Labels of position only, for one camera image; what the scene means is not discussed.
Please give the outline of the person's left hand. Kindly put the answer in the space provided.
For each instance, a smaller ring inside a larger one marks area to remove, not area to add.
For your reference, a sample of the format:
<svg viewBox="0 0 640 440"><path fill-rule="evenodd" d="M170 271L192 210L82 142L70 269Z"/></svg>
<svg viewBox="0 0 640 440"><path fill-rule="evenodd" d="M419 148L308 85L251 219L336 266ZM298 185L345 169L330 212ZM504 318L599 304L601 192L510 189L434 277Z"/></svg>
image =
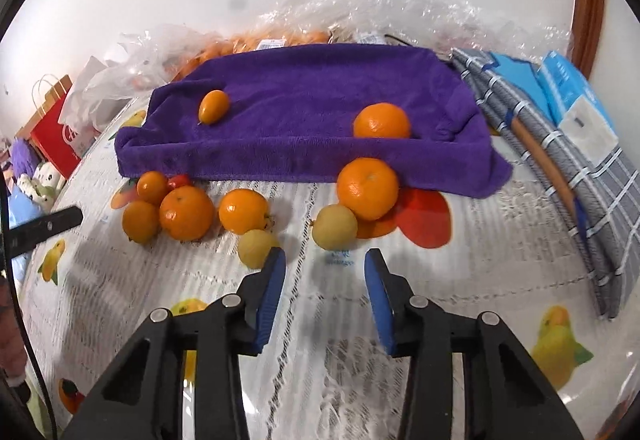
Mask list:
<svg viewBox="0 0 640 440"><path fill-rule="evenodd" d="M10 294L9 282L1 278L0 287L0 364L11 387L25 380L27 353L18 327Z"/></svg>

